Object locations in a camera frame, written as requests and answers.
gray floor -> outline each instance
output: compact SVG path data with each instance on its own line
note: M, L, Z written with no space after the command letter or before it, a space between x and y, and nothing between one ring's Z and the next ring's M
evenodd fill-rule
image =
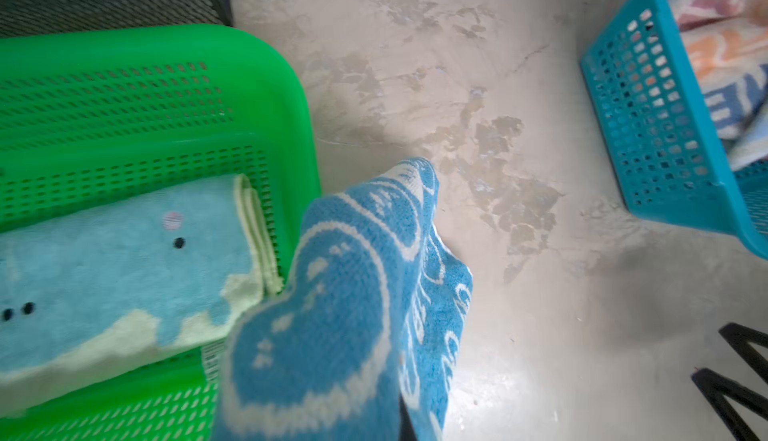
M717 335L768 331L768 263L622 206L577 61L623 2L235 1L302 80L326 191L440 171L475 275L444 439L729 439L691 373L768 395Z

pink cheek spot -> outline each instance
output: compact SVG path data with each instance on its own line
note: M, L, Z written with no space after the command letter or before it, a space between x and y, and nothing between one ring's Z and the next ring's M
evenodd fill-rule
M171 211L163 216L163 228L168 231L176 231L184 223L184 216L176 211Z

barcode label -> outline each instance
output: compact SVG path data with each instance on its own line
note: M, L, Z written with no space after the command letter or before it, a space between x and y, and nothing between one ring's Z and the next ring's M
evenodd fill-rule
M224 352L225 341L214 341L202 348L203 371L208 383L213 383L219 378L219 359Z

blue towel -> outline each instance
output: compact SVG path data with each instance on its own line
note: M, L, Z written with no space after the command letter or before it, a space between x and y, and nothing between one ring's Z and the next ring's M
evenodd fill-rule
M226 336L280 282L248 179L0 235L0 416Z
M440 439L472 275L432 225L438 182L403 161L306 212L288 287L237 322L213 441Z

blue and white rug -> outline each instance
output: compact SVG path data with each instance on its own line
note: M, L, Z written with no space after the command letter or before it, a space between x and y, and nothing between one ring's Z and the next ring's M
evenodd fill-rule
M213 441L442 437L472 275L432 224L422 158L316 200L283 294L227 342Z

